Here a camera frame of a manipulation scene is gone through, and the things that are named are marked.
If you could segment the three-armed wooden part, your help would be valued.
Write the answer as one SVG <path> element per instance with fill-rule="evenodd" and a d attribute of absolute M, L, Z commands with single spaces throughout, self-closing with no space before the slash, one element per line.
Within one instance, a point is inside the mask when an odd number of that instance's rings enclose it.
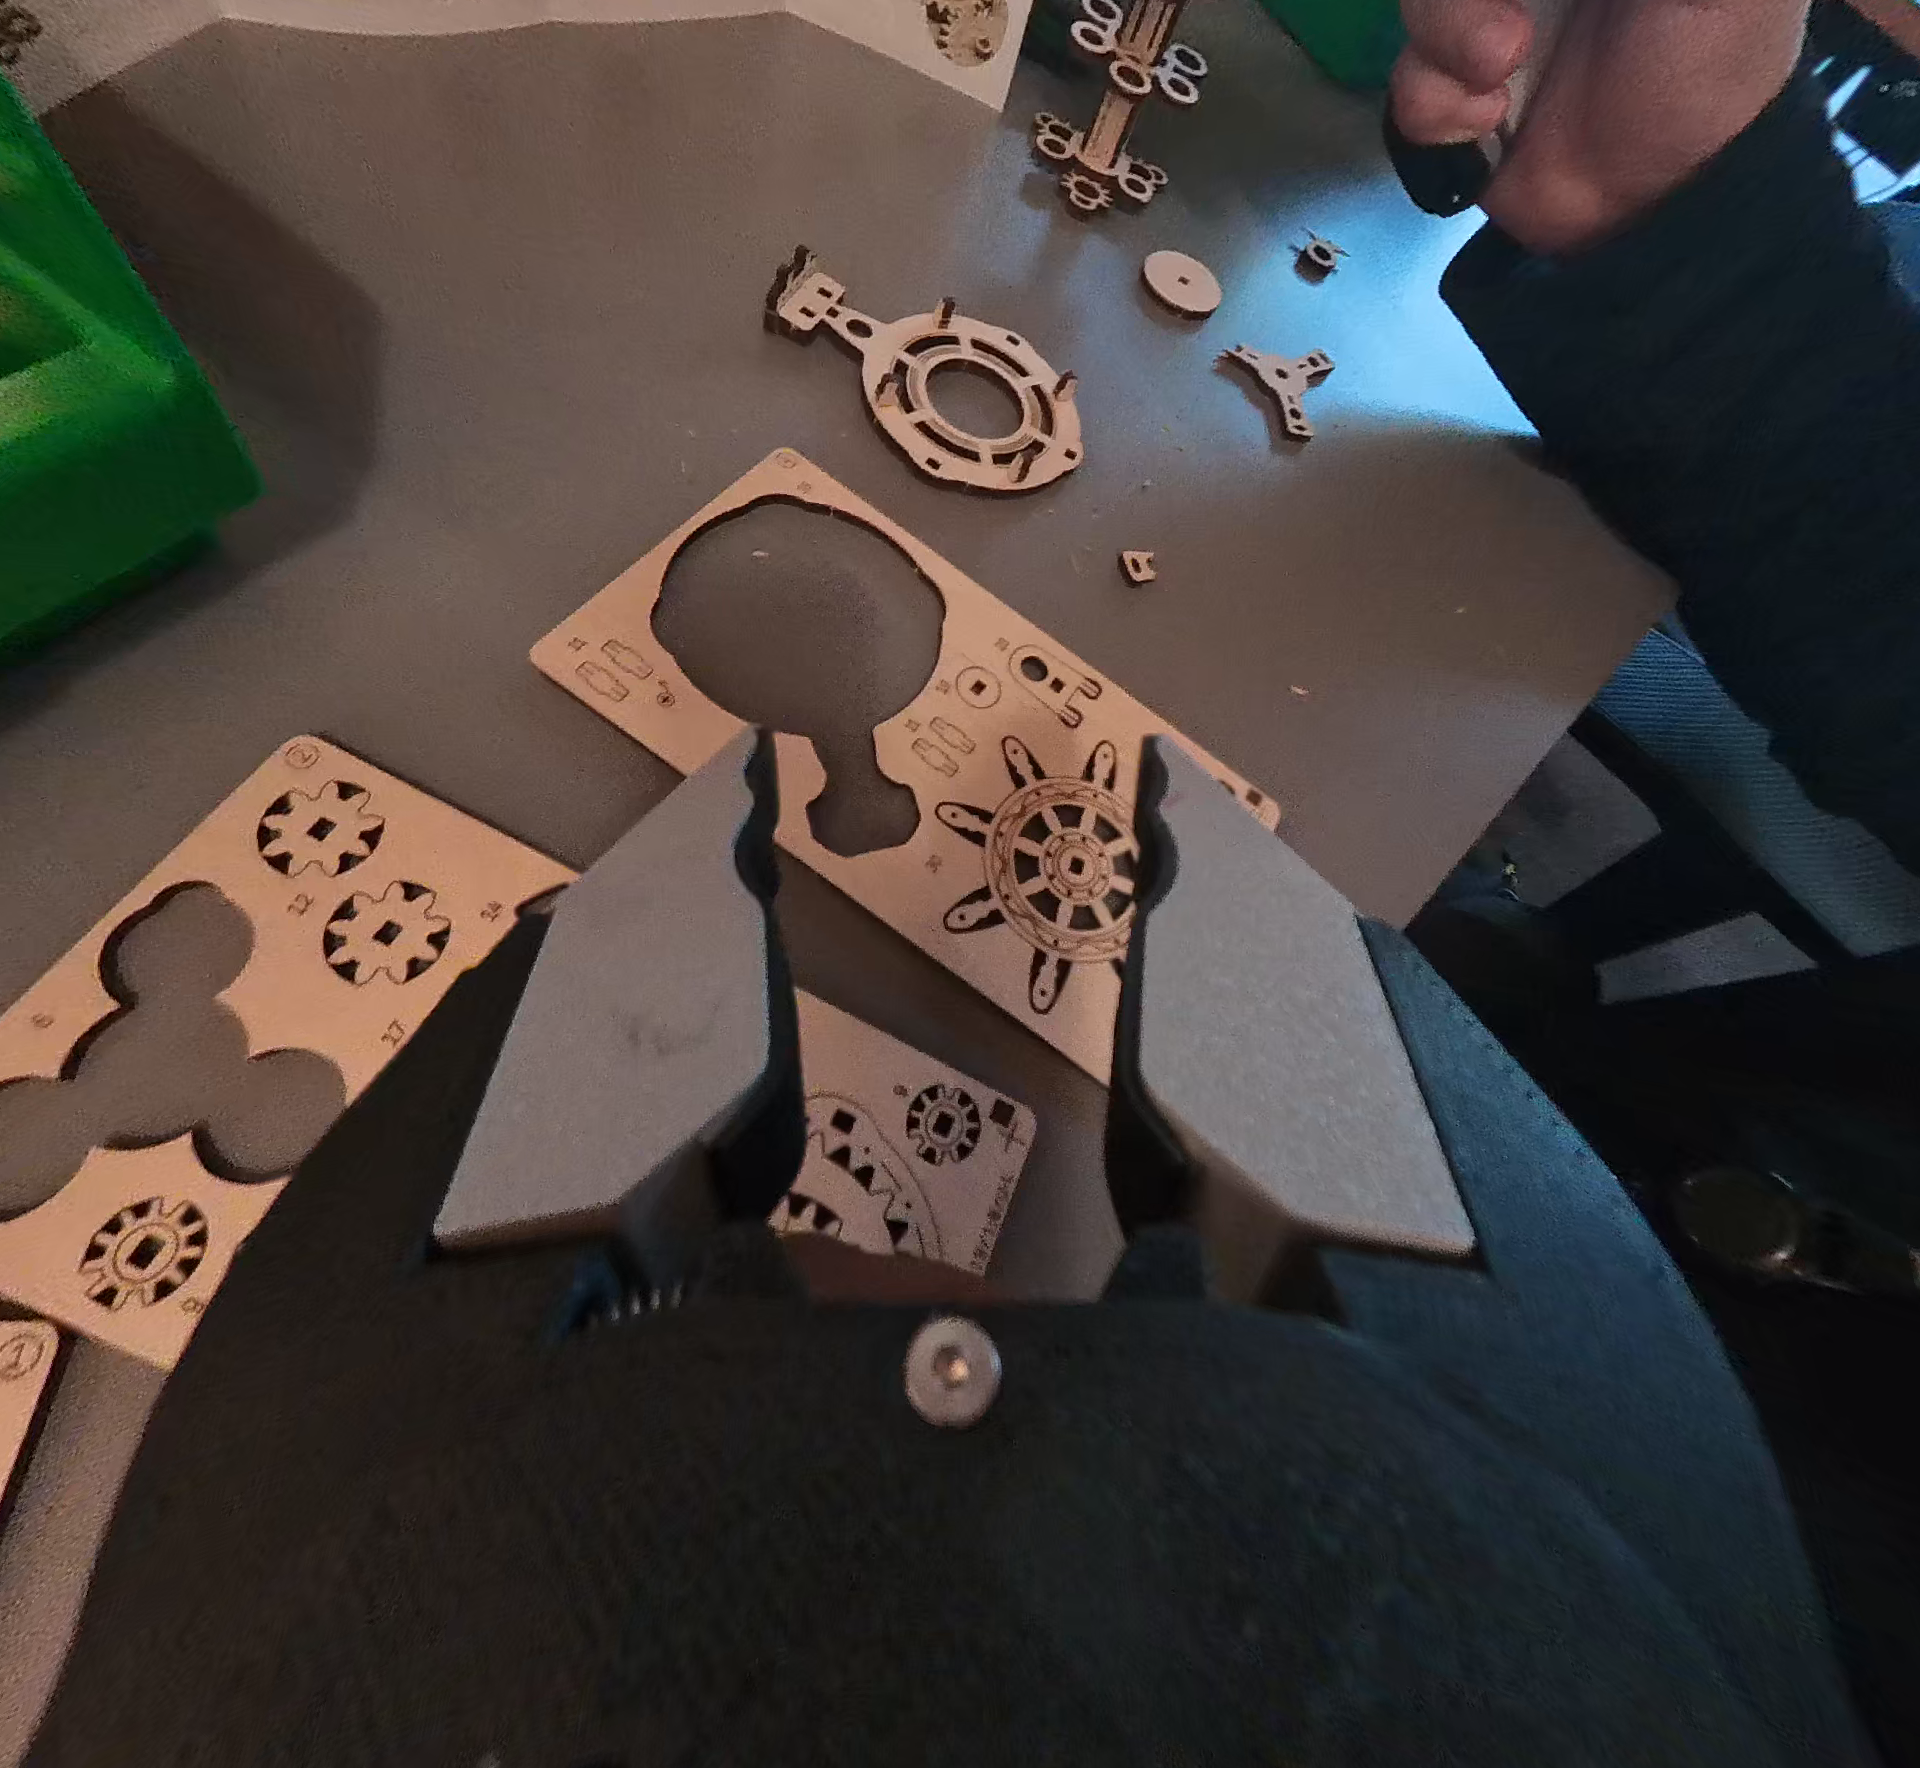
<path fill-rule="evenodd" d="M 1323 348 L 1287 355 L 1237 342 L 1219 352 L 1216 364 L 1262 389 L 1289 441 L 1309 443 L 1317 437 L 1309 396 L 1336 369 L 1336 362 Z"/>

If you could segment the person's right hand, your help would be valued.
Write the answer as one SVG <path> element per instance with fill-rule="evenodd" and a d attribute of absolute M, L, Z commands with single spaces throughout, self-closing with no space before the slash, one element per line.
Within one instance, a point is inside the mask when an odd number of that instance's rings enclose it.
<path fill-rule="evenodd" d="M 1480 208 L 1525 250 L 1626 227 L 1744 131 L 1793 77 L 1812 0 L 1576 0 Z M 1518 0 L 1401 0 L 1386 107 L 1404 141 L 1467 146 L 1511 111 L 1534 25 Z"/>

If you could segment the wooden sheet with large gear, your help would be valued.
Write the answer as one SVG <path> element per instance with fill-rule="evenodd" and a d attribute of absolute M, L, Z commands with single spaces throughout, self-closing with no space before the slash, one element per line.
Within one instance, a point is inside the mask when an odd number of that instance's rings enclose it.
<path fill-rule="evenodd" d="M 810 992 L 796 1020 L 806 1141 L 770 1227 L 984 1275 L 1036 1113 Z"/>

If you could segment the wooden sheet with wheel cutout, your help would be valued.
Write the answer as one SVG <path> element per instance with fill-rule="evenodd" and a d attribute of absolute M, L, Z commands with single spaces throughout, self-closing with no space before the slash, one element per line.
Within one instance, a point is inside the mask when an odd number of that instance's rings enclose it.
<path fill-rule="evenodd" d="M 661 598 L 686 546 L 763 508 L 803 509 L 837 541 L 886 541 L 942 604 L 927 681 L 872 729 L 876 769 L 917 799 L 915 832 L 853 855 L 825 846 L 808 817 L 827 792 L 823 759 L 779 732 L 781 846 L 1106 1084 L 1138 899 L 1142 744 L 1181 744 L 1271 833 L 1280 798 L 790 445 L 540 636 L 532 665 L 678 773 L 702 767 L 745 720 L 665 643 Z"/>

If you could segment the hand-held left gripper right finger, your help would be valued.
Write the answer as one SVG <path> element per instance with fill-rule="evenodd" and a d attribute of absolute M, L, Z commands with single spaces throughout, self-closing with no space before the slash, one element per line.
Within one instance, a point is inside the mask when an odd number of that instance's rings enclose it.
<path fill-rule="evenodd" d="M 1477 1252 L 1362 915 L 1169 734 L 1142 742 L 1140 872 L 1108 1082 L 1127 1242 L 1170 1227 L 1206 1271 L 1320 1247 Z"/>

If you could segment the grey mesh chair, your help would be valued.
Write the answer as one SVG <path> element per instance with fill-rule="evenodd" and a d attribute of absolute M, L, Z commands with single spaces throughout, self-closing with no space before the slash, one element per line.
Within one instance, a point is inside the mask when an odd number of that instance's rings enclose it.
<path fill-rule="evenodd" d="M 1916 875 L 1804 795 L 1689 639 L 1650 630 L 1570 734 L 1652 817 L 1550 905 L 1595 964 L 1742 918 L 1819 969 L 1916 948 Z"/>

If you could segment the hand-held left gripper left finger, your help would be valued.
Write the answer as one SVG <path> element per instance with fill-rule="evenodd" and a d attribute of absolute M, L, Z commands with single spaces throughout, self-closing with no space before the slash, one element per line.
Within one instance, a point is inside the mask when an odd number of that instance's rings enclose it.
<path fill-rule="evenodd" d="M 779 758 L 740 729 L 554 902 L 437 1242 L 702 1253 L 796 1181 L 800 1015 L 777 909 Z"/>

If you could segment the wooden sheet with rounded corner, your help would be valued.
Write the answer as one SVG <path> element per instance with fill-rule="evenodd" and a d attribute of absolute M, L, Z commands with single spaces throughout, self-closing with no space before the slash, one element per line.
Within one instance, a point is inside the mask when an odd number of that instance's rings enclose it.
<path fill-rule="evenodd" d="M 36 1442 L 60 1352 L 62 1331 L 55 1321 L 43 1316 L 3 1318 L 3 1508 Z"/>

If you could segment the wooden sheet with small gears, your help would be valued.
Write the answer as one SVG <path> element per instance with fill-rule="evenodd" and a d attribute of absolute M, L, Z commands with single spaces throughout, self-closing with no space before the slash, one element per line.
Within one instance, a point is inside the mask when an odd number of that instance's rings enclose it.
<path fill-rule="evenodd" d="M 292 1169 L 565 862 L 320 738 L 283 742 L 5 1010 L 5 1302 L 171 1369 Z M 89 1062 L 206 1042 L 288 1151 L 218 1149 L 206 1062 L 112 1108 Z"/>

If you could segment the person's right forearm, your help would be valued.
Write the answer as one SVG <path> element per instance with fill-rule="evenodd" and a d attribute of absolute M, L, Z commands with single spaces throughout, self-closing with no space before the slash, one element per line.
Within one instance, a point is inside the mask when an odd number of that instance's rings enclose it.
<path fill-rule="evenodd" d="M 1482 226 L 1440 293 L 1800 789 L 1916 872 L 1916 299 L 1812 81 L 1599 244 Z"/>

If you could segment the round metal buckle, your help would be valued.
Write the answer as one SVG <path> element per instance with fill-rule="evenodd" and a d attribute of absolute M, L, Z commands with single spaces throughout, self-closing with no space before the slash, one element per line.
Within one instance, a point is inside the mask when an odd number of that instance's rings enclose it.
<path fill-rule="evenodd" d="M 1854 1296 L 1919 1297 L 1916 1244 L 1778 1172 L 1691 1168 L 1667 1184 L 1664 1202 L 1693 1249 L 1726 1271 Z"/>

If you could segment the wooden tower model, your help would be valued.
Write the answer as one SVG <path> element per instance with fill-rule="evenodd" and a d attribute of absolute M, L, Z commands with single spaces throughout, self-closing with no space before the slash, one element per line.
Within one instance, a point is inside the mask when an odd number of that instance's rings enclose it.
<path fill-rule="evenodd" d="M 1074 215 L 1095 220 L 1119 206 L 1140 212 L 1166 185 L 1169 173 L 1136 151 L 1135 135 L 1148 105 L 1191 109 L 1200 101 L 1209 60 L 1183 37 L 1195 1 L 1079 0 L 1069 40 L 1098 65 L 1101 99 L 1083 123 L 1047 109 L 1031 126 L 1031 149 L 1055 172 Z"/>

